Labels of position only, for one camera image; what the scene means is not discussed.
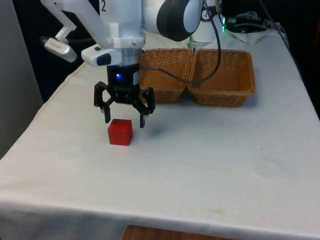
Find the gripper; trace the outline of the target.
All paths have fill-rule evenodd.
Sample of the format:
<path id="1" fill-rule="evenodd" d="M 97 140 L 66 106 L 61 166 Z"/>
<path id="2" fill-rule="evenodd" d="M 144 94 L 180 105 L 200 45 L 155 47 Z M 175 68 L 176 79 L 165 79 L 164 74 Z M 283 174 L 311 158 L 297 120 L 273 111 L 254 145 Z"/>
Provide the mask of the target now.
<path id="1" fill-rule="evenodd" d="M 94 86 L 95 107 L 99 107 L 104 113 L 105 123 L 111 120 L 110 105 L 115 101 L 118 104 L 132 105 L 140 114 L 140 128 L 144 128 L 146 117 L 152 114 L 156 108 L 155 94 L 152 87 L 148 87 L 140 93 L 138 63 L 131 65 L 112 65 L 107 67 L 107 84 L 99 81 Z M 103 92 L 107 91 L 110 98 L 103 100 Z M 144 105 L 140 96 L 146 100 Z"/>

